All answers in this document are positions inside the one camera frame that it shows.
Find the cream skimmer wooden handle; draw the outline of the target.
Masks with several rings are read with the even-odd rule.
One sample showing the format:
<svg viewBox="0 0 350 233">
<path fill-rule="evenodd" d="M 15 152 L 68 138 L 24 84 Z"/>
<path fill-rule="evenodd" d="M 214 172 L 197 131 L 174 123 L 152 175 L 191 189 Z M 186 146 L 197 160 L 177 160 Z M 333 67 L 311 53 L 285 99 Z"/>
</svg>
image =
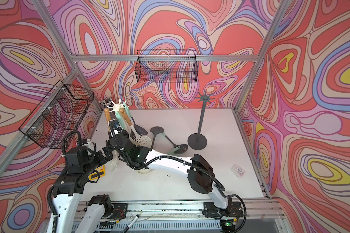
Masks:
<svg viewBox="0 0 350 233">
<path fill-rule="evenodd" d="M 148 136 L 140 136 L 138 134 L 124 108 L 120 108 L 119 112 L 130 128 L 130 138 L 136 143 L 138 143 L 140 146 L 151 148 L 151 138 L 149 138 Z"/>
</svg>

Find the dark grey utensil rack stand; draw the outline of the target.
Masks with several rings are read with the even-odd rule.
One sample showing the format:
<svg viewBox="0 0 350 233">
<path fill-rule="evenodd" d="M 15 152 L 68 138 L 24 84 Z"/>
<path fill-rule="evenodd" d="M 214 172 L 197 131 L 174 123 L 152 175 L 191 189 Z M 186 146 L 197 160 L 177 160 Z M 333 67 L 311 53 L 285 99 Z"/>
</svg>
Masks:
<svg viewBox="0 0 350 233">
<path fill-rule="evenodd" d="M 199 102 L 202 102 L 198 130 L 197 130 L 197 133 L 191 134 L 188 137 L 188 145 L 194 150 L 202 150 L 207 146 L 207 143 L 208 143 L 207 139 L 203 134 L 201 134 L 201 130 L 202 130 L 207 103 L 211 103 L 210 100 L 213 100 L 213 98 L 211 98 L 211 95 L 201 94 L 201 93 L 198 93 L 198 95 L 199 97 L 196 97 L 196 98 L 198 99 Z"/>
</svg>

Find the grey slotted spoon mint handle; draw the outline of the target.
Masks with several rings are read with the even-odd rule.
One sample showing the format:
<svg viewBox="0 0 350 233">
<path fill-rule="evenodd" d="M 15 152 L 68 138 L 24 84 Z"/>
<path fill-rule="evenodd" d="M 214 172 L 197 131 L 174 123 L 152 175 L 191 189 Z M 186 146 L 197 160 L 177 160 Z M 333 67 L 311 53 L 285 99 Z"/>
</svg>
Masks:
<svg viewBox="0 0 350 233">
<path fill-rule="evenodd" d="M 150 132 L 153 134 L 153 140 L 152 140 L 152 145 L 151 145 L 151 148 L 153 149 L 156 136 L 164 133 L 164 129 L 160 126 L 155 126 L 155 127 L 151 128 Z"/>
</svg>

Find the cream slotted spoon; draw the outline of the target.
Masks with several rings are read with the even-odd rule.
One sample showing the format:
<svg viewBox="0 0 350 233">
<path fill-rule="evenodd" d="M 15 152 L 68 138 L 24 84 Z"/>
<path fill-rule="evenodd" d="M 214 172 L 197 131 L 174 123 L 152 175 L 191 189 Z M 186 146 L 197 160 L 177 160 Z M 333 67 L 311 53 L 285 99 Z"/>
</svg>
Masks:
<svg viewBox="0 0 350 233">
<path fill-rule="evenodd" d="M 104 113 L 105 113 L 105 117 L 106 117 L 106 121 L 107 121 L 107 125 L 108 125 L 108 135 L 110 137 L 112 137 L 111 135 L 111 131 L 110 131 L 110 127 L 109 127 L 109 122 L 111 121 L 111 115 L 110 115 L 110 111 L 108 108 L 105 108 L 104 109 Z M 118 165 L 118 155 L 116 153 L 115 150 L 112 151 L 112 155 L 113 155 L 113 158 L 112 160 L 110 160 L 107 164 L 106 164 L 106 169 L 109 171 L 109 172 L 113 172 L 114 169 L 117 167 Z"/>
</svg>

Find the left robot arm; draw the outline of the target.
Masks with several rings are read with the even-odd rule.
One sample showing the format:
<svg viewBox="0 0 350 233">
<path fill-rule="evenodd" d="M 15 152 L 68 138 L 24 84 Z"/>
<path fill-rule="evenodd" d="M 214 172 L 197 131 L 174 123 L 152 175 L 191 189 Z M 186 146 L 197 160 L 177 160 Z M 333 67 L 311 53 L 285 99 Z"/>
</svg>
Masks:
<svg viewBox="0 0 350 233">
<path fill-rule="evenodd" d="M 97 168 L 114 158 L 110 142 L 102 150 L 88 139 L 82 139 L 79 131 L 71 131 L 62 140 L 61 150 L 65 167 L 47 194 L 51 210 L 49 233 L 70 233 L 75 214 L 84 192 L 90 182 L 89 176 Z"/>
</svg>

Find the cream skimmer mint handle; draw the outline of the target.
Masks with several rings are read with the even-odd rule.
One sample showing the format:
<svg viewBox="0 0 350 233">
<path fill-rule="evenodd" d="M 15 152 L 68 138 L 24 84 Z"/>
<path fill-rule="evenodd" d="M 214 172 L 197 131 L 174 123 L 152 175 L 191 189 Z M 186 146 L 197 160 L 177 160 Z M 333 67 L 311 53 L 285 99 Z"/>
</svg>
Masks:
<svg viewBox="0 0 350 233">
<path fill-rule="evenodd" d="M 135 140 L 136 136 L 135 134 L 131 131 L 130 127 L 127 127 L 125 120 L 123 119 L 123 117 L 121 116 L 119 111 L 115 111 L 115 117 L 117 118 L 121 128 L 123 130 L 126 130 L 127 133 L 129 134 L 130 139 Z"/>
</svg>

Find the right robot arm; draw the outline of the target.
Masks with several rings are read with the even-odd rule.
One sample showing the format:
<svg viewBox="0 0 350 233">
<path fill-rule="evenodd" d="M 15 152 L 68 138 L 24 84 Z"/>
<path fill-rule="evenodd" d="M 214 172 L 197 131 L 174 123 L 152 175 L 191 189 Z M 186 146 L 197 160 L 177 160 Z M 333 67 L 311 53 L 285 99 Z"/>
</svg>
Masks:
<svg viewBox="0 0 350 233">
<path fill-rule="evenodd" d="M 211 207 L 204 207 L 202 215 L 205 217 L 242 218 L 241 224 L 245 224 L 247 210 L 244 201 L 237 194 L 224 194 L 224 186 L 215 178 L 212 166 L 201 155 L 177 157 L 160 153 L 148 147 L 135 145 L 122 133 L 111 133 L 106 141 L 104 152 L 113 151 L 135 171 L 165 170 L 185 176 L 193 191 L 207 195 L 212 200 Z"/>
</svg>

